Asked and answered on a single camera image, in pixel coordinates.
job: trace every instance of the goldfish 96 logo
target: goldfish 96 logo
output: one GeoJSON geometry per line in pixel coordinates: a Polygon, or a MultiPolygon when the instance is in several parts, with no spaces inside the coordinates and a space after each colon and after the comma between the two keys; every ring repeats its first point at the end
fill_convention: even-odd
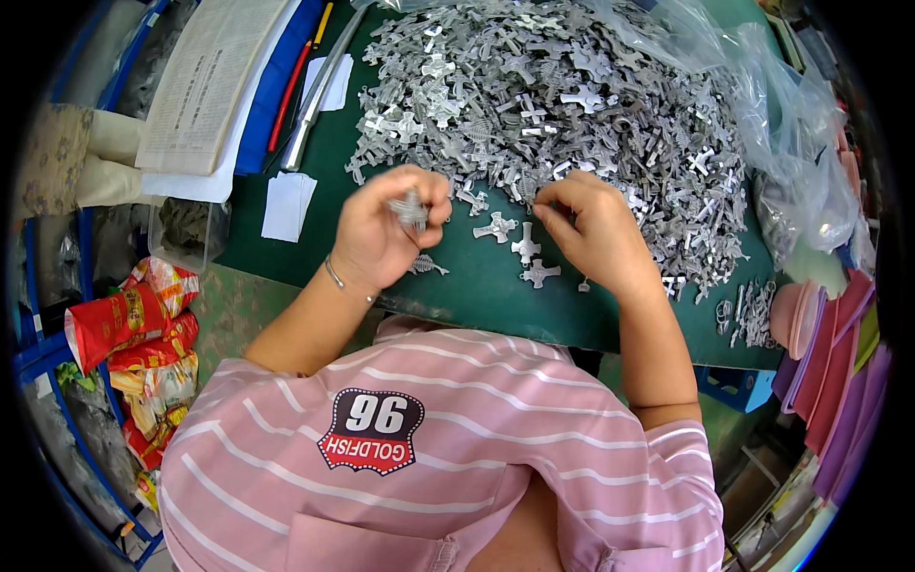
{"type": "Polygon", "coordinates": [[[415,462],[413,433],[424,414],[412,395],[350,387],[337,394],[318,448],[331,469],[346,465],[387,475],[415,462]]]}

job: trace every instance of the silver bracelet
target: silver bracelet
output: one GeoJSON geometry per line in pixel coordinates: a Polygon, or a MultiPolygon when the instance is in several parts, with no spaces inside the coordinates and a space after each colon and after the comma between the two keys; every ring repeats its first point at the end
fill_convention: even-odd
{"type": "MultiPolygon", "coordinates": [[[[330,274],[330,277],[333,278],[334,282],[337,283],[337,288],[342,290],[343,288],[346,287],[346,286],[344,286],[343,281],[339,279],[339,276],[337,276],[337,273],[334,272],[333,267],[330,266],[330,254],[328,254],[327,256],[324,257],[324,267],[328,269],[328,274],[330,274]]],[[[375,297],[366,296],[365,301],[368,302],[369,304],[372,304],[375,301],[375,297]]]]}

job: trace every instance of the red snack bag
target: red snack bag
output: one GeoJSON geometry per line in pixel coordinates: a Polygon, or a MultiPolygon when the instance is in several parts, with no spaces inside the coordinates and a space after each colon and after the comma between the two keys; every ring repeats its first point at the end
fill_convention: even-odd
{"type": "Polygon", "coordinates": [[[136,263],[134,270],[121,284],[121,289],[133,288],[141,282],[153,287],[153,291],[168,308],[171,318],[180,314],[200,293],[200,281],[196,274],[155,256],[147,256],[136,263]]]}
{"type": "Polygon", "coordinates": [[[168,310],[149,284],[68,308],[64,334],[83,375],[113,351],[160,338],[168,331],[168,310]]]}
{"type": "Polygon", "coordinates": [[[124,421],[121,432],[124,434],[124,443],[127,444],[127,448],[134,454],[143,470],[157,469],[162,464],[162,451],[158,448],[150,448],[149,441],[136,428],[132,417],[124,421]]]}
{"type": "Polygon", "coordinates": [[[188,356],[198,332],[197,318],[193,312],[181,312],[172,320],[171,328],[158,340],[145,341],[133,348],[111,354],[108,357],[108,370],[152,370],[175,363],[188,356]]]}

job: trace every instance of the blue stool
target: blue stool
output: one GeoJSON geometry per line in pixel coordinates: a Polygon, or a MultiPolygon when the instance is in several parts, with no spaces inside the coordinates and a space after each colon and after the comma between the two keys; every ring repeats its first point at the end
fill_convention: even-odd
{"type": "Polygon", "coordinates": [[[740,413],[749,413],[769,401],[775,379],[775,372],[769,370],[694,365],[693,372],[700,392],[740,413]]]}

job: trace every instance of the white paper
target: white paper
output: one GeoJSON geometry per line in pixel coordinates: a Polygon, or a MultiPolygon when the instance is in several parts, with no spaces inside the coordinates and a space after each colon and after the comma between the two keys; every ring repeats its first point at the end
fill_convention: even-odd
{"type": "Polygon", "coordinates": [[[137,167],[213,173],[245,79],[289,1],[208,0],[194,12],[146,118],[137,167]]]}
{"type": "Polygon", "coordinates": [[[305,173],[278,173],[267,181],[261,236],[297,243],[318,182],[305,173]]]}
{"type": "Polygon", "coordinates": [[[238,158],[238,147],[242,143],[244,126],[248,123],[248,113],[254,102],[254,94],[261,82],[261,75],[267,62],[274,53],[276,43],[292,19],[302,0],[292,0],[286,5],[283,13],[276,19],[276,24],[257,55],[251,67],[251,73],[245,80],[242,95],[239,96],[235,112],[229,121],[229,130],[222,144],[219,157],[216,159],[216,170],[207,177],[194,175],[154,175],[144,174],[141,186],[145,195],[175,197],[177,199],[204,200],[207,202],[225,202],[231,194],[231,180],[235,171],[235,160],[238,158]]]}
{"type": "MultiPolygon", "coordinates": [[[[308,63],[308,70],[305,74],[305,85],[302,87],[302,99],[299,102],[299,107],[305,102],[305,98],[308,96],[308,89],[311,87],[311,84],[315,82],[315,78],[321,71],[321,66],[324,65],[325,59],[327,58],[314,58],[308,63]]],[[[337,68],[334,70],[334,75],[330,78],[328,87],[324,89],[324,95],[321,96],[321,106],[318,108],[319,111],[335,112],[338,109],[343,109],[343,106],[346,105],[346,91],[350,87],[351,73],[352,56],[350,54],[343,54],[337,68]]]]}
{"type": "Polygon", "coordinates": [[[35,386],[38,389],[38,399],[41,399],[45,395],[54,393],[54,390],[51,388],[51,378],[48,375],[48,372],[43,372],[41,375],[35,378],[35,386]]]}

